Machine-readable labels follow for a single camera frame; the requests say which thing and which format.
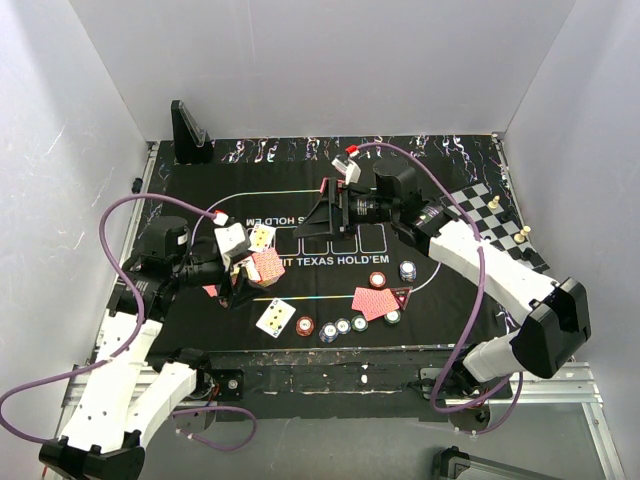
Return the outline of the red back cards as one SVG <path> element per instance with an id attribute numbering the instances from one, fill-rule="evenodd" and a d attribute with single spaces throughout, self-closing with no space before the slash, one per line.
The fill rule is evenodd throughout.
<path id="1" fill-rule="evenodd" d="M 351 308 L 361 312 L 367 321 L 372 321 L 398 310 L 399 305 L 390 289 L 374 290 L 357 287 Z"/>
<path id="2" fill-rule="evenodd" d="M 209 297 L 214 298 L 218 296 L 218 289 L 215 285 L 203 286 L 203 289 Z"/>

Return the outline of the red playing card box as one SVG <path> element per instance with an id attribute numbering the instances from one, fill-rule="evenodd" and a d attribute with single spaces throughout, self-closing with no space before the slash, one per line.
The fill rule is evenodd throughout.
<path id="1" fill-rule="evenodd" d="M 273 285 L 285 273 L 283 262 L 274 248 L 250 255 L 248 269 L 250 280 L 263 287 Z"/>

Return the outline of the three of spades card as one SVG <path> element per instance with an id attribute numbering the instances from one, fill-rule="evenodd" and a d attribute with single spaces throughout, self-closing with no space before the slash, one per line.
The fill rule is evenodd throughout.
<path id="1" fill-rule="evenodd" d="M 285 301 L 273 299 L 256 323 L 256 327 L 272 338 L 278 338 L 296 309 Z"/>

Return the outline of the red poker chip stack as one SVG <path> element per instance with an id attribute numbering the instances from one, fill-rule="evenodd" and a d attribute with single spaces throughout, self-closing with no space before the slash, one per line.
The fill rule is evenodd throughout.
<path id="1" fill-rule="evenodd" d="M 300 317 L 296 322 L 296 333 L 301 337 L 310 336 L 315 328 L 312 318 L 307 316 Z"/>

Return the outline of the red chips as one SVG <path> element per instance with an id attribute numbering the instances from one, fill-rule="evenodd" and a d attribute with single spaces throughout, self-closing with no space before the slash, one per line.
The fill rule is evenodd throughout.
<path id="1" fill-rule="evenodd" d="M 386 276 L 379 271 L 374 271 L 369 276 L 369 284 L 374 289 L 382 289 L 386 285 Z"/>

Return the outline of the blue chips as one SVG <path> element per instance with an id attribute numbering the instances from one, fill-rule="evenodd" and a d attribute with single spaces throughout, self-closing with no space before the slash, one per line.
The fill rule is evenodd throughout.
<path id="1" fill-rule="evenodd" d="M 399 265 L 399 276 L 403 282 L 413 283 L 417 278 L 417 268 L 412 261 L 403 261 Z"/>

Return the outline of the blue poker chip stack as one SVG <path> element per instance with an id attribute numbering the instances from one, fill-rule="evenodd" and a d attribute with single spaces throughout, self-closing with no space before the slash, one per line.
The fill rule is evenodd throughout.
<path id="1" fill-rule="evenodd" d="M 339 336 L 339 331 L 334 323 L 326 323 L 319 331 L 319 339 L 323 343 L 332 343 Z"/>

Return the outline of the red triangular acrylic marker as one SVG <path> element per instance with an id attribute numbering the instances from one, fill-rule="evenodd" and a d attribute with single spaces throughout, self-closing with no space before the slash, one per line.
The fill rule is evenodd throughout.
<path id="1" fill-rule="evenodd" d="M 410 287 L 391 288 L 391 293 L 396 300 L 398 308 L 400 310 L 405 310 L 407 308 L 412 289 Z"/>

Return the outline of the blue chip aside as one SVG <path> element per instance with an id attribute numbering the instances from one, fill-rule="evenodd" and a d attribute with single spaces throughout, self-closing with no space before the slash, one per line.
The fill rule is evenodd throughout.
<path id="1" fill-rule="evenodd" d="M 351 322 L 348 319 L 341 318 L 335 322 L 335 327 L 340 334 L 346 335 L 351 330 Z"/>

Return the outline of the green poker chip stack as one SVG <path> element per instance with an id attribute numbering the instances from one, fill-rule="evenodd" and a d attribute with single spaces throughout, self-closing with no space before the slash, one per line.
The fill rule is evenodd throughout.
<path id="1" fill-rule="evenodd" d="M 351 329 L 356 332 L 364 332 L 368 329 L 368 321 L 362 315 L 356 315 L 351 319 Z"/>

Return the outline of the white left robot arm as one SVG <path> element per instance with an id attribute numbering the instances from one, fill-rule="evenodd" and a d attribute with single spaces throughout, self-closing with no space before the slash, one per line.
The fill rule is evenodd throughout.
<path id="1" fill-rule="evenodd" d="M 123 263 L 107 309 L 96 369 L 60 436 L 46 441 L 40 461 L 66 479 L 136 479 L 145 449 L 184 399 L 213 400 L 239 371 L 217 370 L 208 354 L 182 347 L 154 369 L 156 378 L 134 394 L 147 354 L 178 293 L 213 286 L 221 305 L 237 308 L 265 293 L 246 229 L 218 212 L 202 254 L 185 219 L 150 222 L 138 249 Z"/>

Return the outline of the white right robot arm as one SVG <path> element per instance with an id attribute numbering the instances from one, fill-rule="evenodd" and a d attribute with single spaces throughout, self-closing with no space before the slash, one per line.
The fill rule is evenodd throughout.
<path id="1" fill-rule="evenodd" d="M 519 372 L 543 379 L 557 371 L 591 336 L 585 287 L 535 272 L 482 239 L 473 222 L 423 197 L 407 162 L 382 159 L 373 166 L 376 186 L 328 178 L 297 238 L 337 239 L 361 224 L 389 224 L 398 239 L 472 281 L 481 296 L 503 306 L 518 329 L 467 347 L 441 373 L 455 392 L 475 397 L 489 382 Z"/>

